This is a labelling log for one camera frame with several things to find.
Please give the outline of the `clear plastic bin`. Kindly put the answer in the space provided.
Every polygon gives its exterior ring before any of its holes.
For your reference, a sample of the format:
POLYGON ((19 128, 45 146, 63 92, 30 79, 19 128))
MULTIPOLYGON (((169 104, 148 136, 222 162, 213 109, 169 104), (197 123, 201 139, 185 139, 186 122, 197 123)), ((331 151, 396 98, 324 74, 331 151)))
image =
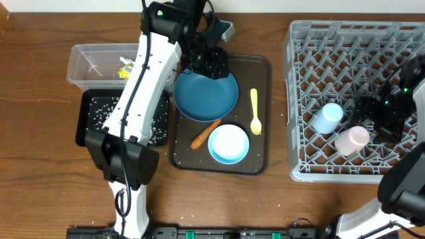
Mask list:
MULTIPOLYGON (((136 62, 144 57, 145 47, 137 43, 77 44, 72 47, 66 79, 83 91, 90 89, 123 89, 127 80, 118 71, 125 64, 120 57, 136 62)), ((153 44, 149 57, 150 69, 145 72, 138 94, 155 95, 164 88, 166 80, 181 56, 178 44, 153 44)))

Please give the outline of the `black waste tray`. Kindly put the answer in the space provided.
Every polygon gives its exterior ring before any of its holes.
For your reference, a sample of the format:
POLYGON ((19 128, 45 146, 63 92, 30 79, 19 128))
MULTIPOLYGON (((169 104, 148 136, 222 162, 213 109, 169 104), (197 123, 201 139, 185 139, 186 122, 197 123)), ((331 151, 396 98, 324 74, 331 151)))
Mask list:
MULTIPOLYGON (((84 126, 86 126, 87 123, 87 113, 89 110, 88 104, 90 103, 90 100, 94 97, 120 97, 122 94, 122 89, 90 89, 83 93, 81 105, 80 105, 80 113, 78 118, 78 125, 76 128, 76 138, 75 142, 78 146, 84 147, 84 138, 86 137, 86 132, 83 132, 84 126)), ((168 95, 169 93, 167 91, 163 91, 162 95, 168 95)))

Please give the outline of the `pink plastic cup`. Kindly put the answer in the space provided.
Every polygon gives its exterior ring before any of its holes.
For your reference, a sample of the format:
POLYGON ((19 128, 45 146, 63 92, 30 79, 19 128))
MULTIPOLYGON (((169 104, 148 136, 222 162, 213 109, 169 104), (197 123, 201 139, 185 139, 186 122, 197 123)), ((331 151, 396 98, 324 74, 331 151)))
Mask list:
POLYGON ((335 148, 340 154, 349 156, 359 152, 369 143, 369 140, 370 134, 365 128, 353 126, 337 136, 335 148))

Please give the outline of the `light blue cup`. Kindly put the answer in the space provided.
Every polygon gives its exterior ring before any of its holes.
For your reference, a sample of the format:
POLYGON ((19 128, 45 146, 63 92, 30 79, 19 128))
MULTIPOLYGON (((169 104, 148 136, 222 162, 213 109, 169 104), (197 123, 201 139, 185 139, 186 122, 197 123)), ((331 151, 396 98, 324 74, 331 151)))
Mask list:
POLYGON ((315 114, 312 128, 322 134, 332 133, 343 118, 343 108, 336 103, 325 104, 315 114))

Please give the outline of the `white tissue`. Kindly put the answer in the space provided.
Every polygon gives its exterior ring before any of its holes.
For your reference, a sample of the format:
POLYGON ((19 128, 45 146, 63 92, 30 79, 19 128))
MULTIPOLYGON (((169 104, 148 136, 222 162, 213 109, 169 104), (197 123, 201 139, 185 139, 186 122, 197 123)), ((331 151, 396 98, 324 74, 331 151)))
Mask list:
POLYGON ((123 62, 126 66, 130 66, 131 68, 134 66, 134 61, 128 58, 120 57, 120 61, 123 62))

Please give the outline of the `dark blue plate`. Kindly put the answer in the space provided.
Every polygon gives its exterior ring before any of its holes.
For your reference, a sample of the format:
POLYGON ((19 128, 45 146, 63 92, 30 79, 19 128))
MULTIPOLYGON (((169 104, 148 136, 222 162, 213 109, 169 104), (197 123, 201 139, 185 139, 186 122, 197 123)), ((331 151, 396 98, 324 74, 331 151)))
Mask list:
POLYGON ((179 111, 191 120, 210 122, 229 114, 238 101, 236 78, 229 74, 218 80, 184 71, 179 75, 173 97, 179 111))

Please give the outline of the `yellow plastic spoon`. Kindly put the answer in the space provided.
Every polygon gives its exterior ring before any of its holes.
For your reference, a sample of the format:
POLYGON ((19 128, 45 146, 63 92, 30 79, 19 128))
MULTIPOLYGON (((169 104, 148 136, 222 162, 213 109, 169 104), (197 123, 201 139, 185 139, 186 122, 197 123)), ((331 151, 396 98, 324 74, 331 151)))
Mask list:
POLYGON ((254 135, 260 135, 262 131, 262 124, 258 118, 258 91, 255 88, 250 90, 250 99, 252 105, 253 118, 250 122, 250 129, 254 135))

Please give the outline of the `yellow green snack wrapper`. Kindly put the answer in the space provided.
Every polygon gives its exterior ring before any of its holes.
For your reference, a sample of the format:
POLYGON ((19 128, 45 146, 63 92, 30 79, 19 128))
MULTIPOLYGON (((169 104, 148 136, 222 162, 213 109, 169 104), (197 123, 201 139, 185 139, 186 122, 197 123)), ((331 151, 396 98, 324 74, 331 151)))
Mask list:
POLYGON ((118 75, 120 78, 123 78, 124 80, 128 80, 132 70, 133 70, 133 66, 131 64, 127 64, 124 67, 119 69, 118 75))

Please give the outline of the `light blue bowl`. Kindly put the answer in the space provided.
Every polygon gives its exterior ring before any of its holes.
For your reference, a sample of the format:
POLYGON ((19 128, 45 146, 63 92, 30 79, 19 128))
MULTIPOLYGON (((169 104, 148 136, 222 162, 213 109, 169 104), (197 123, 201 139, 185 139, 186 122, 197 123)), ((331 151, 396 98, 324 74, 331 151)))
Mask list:
POLYGON ((247 133, 241 127, 225 124, 212 131, 207 146, 215 161, 233 165, 247 156, 250 142, 247 133))

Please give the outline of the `white rice pile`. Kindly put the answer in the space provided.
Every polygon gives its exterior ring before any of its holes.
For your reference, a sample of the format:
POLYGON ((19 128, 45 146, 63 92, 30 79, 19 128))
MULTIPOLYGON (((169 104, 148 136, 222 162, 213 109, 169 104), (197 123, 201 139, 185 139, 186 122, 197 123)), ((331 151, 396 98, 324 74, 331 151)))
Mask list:
MULTIPOLYGON (((85 133, 89 129, 101 130, 104 122, 112 114, 119 97, 94 97, 88 104, 88 119, 83 128, 85 133)), ((151 127, 149 130, 148 146, 165 145, 168 138, 168 119, 169 119, 169 96, 162 95, 155 109, 151 127)))

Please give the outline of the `brown serving tray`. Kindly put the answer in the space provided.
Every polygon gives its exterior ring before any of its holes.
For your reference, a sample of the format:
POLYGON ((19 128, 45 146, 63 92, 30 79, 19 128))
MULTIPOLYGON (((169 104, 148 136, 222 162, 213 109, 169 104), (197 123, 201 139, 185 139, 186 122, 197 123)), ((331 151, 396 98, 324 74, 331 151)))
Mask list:
POLYGON ((171 162, 179 169, 258 175, 266 168, 270 136, 271 64, 263 56, 231 54, 228 57, 228 67, 238 83, 239 95, 235 107, 221 118, 220 125, 237 125, 247 133, 250 142, 248 154, 237 164, 224 165, 210 155, 208 139, 198 149, 191 149, 192 141, 214 121, 189 119, 177 108, 171 162), (250 129, 253 118, 250 99, 252 88, 258 91, 258 118, 262 124, 260 135, 254 135, 250 129))

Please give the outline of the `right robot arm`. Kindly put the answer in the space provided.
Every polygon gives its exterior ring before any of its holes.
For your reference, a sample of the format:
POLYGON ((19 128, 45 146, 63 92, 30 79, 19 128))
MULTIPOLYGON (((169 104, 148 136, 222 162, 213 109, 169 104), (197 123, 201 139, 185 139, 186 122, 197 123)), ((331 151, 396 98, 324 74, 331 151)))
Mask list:
POLYGON ((399 92, 392 93, 386 81, 370 96, 357 96, 349 125, 367 118, 379 143, 398 143, 406 119, 416 114, 415 146, 384 174, 375 199, 339 215, 322 238, 398 238, 398 230, 421 237, 411 228, 424 225, 424 56, 406 60, 396 73, 399 92))

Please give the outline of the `orange carrot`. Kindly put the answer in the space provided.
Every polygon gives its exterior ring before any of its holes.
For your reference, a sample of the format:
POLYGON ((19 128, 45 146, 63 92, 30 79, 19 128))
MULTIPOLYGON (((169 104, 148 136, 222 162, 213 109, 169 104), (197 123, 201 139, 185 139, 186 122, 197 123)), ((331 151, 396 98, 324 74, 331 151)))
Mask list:
POLYGON ((220 125, 221 119, 218 119, 211 123, 206 129, 204 129, 191 143, 191 149, 198 149, 208 138, 209 135, 220 125))

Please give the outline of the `grey dishwasher rack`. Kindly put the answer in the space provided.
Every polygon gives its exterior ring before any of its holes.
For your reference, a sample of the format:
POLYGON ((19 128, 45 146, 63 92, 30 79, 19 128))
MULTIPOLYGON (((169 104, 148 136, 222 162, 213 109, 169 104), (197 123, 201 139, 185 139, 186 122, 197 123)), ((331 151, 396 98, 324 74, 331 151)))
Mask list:
POLYGON ((349 156, 334 141, 343 131, 358 95, 369 96, 390 81, 399 92, 398 67, 424 54, 424 24, 376 21, 294 21, 283 43, 288 97, 290 177, 297 182, 377 184, 415 146, 417 115, 406 119, 398 143, 373 143, 373 122, 360 125, 370 142, 349 156), (312 128, 325 104, 339 104, 343 118, 329 134, 312 128))

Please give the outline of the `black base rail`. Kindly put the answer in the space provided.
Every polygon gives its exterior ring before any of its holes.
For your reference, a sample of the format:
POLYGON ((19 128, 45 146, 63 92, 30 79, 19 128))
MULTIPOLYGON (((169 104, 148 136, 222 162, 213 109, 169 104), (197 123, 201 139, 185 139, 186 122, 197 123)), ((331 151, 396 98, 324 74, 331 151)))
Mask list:
MULTIPOLYGON (((69 228, 66 239, 108 239, 120 238, 112 228, 69 228)), ((292 239, 292 238, 324 238, 315 228, 289 229, 212 229, 192 228, 178 229, 175 227, 148 228, 142 239, 292 239)))

